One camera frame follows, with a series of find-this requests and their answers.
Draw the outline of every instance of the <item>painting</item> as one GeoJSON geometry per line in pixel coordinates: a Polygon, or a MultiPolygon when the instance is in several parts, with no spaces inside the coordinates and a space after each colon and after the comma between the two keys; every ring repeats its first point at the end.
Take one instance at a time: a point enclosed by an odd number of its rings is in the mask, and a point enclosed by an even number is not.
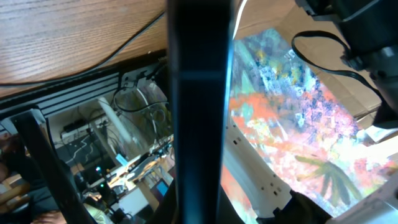
{"type": "MultiPolygon", "coordinates": [[[[267,165],[333,217],[397,169],[275,29],[234,41],[229,112],[267,165]]],[[[225,167],[221,185],[242,219],[255,223],[225,167]]]]}

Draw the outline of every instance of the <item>painted palm tree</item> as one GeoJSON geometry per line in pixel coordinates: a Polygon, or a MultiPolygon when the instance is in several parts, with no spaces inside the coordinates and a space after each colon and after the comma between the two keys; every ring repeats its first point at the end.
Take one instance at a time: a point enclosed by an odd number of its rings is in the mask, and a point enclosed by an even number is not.
{"type": "Polygon", "coordinates": [[[338,166],[329,161],[325,162],[320,159],[310,159],[302,156],[295,156],[295,158],[299,162],[318,167],[316,171],[309,175],[301,176],[300,179],[319,178],[323,176],[323,185],[320,194],[324,197],[329,185],[331,185],[330,203],[334,207],[338,205],[339,199],[341,199],[344,204],[349,205],[351,203],[349,192],[351,192],[355,199],[362,199],[361,192],[359,192],[354,183],[352,183],[349,177],[338,166]]]}

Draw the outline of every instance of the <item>cardboard box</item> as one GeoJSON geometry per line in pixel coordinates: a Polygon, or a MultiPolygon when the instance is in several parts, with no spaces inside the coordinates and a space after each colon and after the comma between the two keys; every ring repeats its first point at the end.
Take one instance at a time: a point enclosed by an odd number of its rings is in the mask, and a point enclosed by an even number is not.
{"type": "MultiPolygon", "coordinates": [[[[298,6],[294,6],[275,28],[289,43],[295,34],[306,30],[324,30],[336,34],[344,40],[332,22],[314,21],[298,6]]],[[[296,44],[301,53],[319,66],[332,70],[352,70],[340,60],[343,55],[343,47],[334,40],[301,38],[296,40],[296,44]]],[[[312,70],[344,107],[357,118],[360,126],[366,129],[372,125],[375,111],[381,104],[376,94],[353,78],[321,72],[315,67],[312,67],[312,70]]],[[[367,71],[359,73],[374,86],[367,71]]]]}

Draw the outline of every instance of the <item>black vertical bar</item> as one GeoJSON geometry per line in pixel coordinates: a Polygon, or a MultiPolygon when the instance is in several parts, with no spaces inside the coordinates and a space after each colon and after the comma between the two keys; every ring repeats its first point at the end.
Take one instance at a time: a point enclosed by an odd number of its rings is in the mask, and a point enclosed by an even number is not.
{"type": "Polygon", "coordinates": [[[67,223],[93,223],[90,214],[80,203],[76,190],[63,172],[58,158],[41,132],[33,114],[28,111],[11,118],[11,120],[39,168],[67,223]]]}
{"type": "Polygon", "coordinates": [[[169,67],[180,223],[217,219],[231,80],[233,2],[169,0],[169,67]]]}

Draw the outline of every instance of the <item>wood grain surface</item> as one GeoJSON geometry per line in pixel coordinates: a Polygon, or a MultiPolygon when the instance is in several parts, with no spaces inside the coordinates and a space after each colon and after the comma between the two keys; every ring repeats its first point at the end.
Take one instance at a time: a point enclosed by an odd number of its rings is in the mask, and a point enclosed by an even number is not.
{"type": "MultiPolygon", "coordinates": [[[[276,26],[293,5],[294,0],[248,0],[236,38],[276,26]]],[[[164,0],[2,0],[0,83],[79,72],[114,51],[164,8],[164,0]]],[[[166,35],[164,17],[110,63],[165,49],[166,35]]],[[[0,88],[0,97],[25,89],[0,88]]]]}

